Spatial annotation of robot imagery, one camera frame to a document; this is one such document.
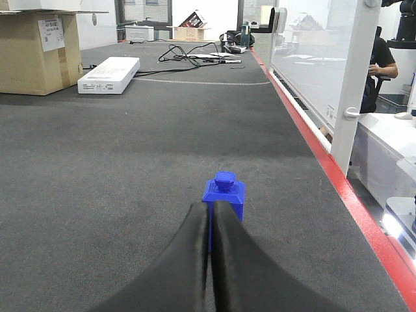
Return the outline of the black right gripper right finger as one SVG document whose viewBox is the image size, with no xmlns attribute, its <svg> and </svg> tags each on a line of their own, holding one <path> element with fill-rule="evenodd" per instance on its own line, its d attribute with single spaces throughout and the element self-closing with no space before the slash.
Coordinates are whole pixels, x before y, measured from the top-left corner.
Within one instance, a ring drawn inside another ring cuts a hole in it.
<svg viewBox="0 0 416 312">
<path fill-rule="evenodd" d="M 226 201 L 213 205 L 211 268 L 217 311 L 344 311 L 284 271 Z"/>
</svg>

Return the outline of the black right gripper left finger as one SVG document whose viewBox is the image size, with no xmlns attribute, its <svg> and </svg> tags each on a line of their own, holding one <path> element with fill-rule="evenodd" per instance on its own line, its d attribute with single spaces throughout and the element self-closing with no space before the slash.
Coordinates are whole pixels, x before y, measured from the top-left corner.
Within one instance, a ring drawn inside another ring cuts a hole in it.
<svg viewBox="0 0 416 312">
<path fill-rule="evenodd" d="M 209 208 L 190 205 L 166 249 L 129 285 L 91 311 L 204 311 Z"/>
</svg>

